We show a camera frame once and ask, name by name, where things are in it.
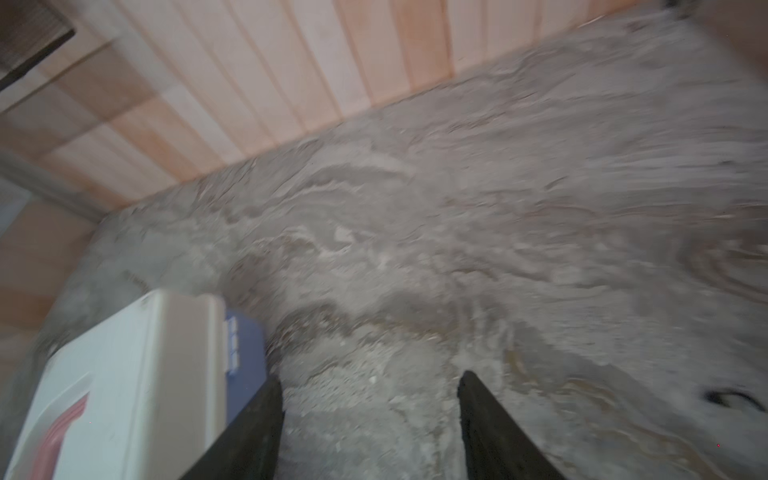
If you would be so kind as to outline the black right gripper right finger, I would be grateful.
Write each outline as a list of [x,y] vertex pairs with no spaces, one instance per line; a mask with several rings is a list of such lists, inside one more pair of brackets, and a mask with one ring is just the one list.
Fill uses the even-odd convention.
[[457,397],[468,478],[565,479],[474,372],[462,374]]

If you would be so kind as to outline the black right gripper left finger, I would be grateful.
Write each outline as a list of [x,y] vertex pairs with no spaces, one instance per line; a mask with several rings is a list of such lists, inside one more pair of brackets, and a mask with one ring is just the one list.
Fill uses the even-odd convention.
[[278,376],[270,375],[182,480],[272,480],[284,419],[282,385]]

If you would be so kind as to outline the pink tool box handle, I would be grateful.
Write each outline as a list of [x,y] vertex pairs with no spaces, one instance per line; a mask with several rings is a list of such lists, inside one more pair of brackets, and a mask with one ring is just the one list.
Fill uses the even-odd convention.
[[84,413],[88,395],[85,394],[61,413],[47,429],[33,458],[30,480],[51,480],[54,476],[65,435],[71,424]]

